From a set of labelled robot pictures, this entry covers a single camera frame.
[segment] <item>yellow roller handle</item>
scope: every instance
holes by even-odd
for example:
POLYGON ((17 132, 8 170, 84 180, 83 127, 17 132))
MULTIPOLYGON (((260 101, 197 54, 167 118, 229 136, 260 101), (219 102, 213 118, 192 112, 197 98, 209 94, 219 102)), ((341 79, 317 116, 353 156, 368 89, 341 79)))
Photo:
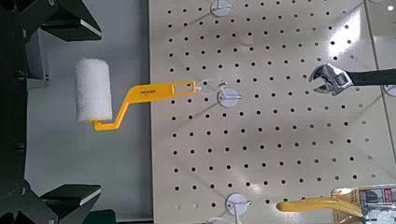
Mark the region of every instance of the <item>yellow roller handle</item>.
POLYGON ((194 81, 170 82, 161 84, 151 84, 134 86, 129 89, 120 109, 116 120, 113 123, 103 123, 101 120, 94 120, 93 126, 96 131, 117 130, 122 124, 128 106, 131 104, 147 103, 151 101, 160 101, 166 98, 186 96, 196 93, 196 84, 194 81), (177 91, 180 87, 186 91, 177 91))
POLYGON ((305 212, 317 209, 333 209, 355 217, 363 217, 363 213, 357 205, 334 198, 312 198, 298 202, 278 203, 276 208, 281 212, 305 212))

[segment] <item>white mounting clip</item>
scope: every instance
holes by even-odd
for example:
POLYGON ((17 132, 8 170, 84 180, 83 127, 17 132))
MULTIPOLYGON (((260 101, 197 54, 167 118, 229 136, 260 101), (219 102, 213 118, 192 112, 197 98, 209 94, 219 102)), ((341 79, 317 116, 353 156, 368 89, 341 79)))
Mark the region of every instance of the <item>white mounting clip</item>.
POLYGON ((229 4, 225 0, 217 0, 212 4, 210 10, 213 15, 223 17, 230 12, 231 8, 233 8, 233 5, 229 4))
POLYGON ((227 82, 220 83, 219 89, 218 101, 224 107, 233 107, 242 99, 236 90, 227 87, 227 82))

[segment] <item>pegboard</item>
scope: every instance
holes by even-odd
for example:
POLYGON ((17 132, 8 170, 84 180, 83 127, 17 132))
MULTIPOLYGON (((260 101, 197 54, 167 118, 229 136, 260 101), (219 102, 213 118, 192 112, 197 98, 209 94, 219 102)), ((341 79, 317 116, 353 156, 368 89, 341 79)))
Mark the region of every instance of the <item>pegboard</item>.
POLYGON ((198 93, 151 104, 155 222, 232 220, 225 200, 239 192, 253 202, 245 223, 330 223, 330 211, 276 203, 394 183, 380 88, 332 97, 308 82, 323 63, 375 70, 363 2, 229 3, 216 18, 208 1, 150 1, 151 82, 223 79, 243 96, 232 108, 198 93))

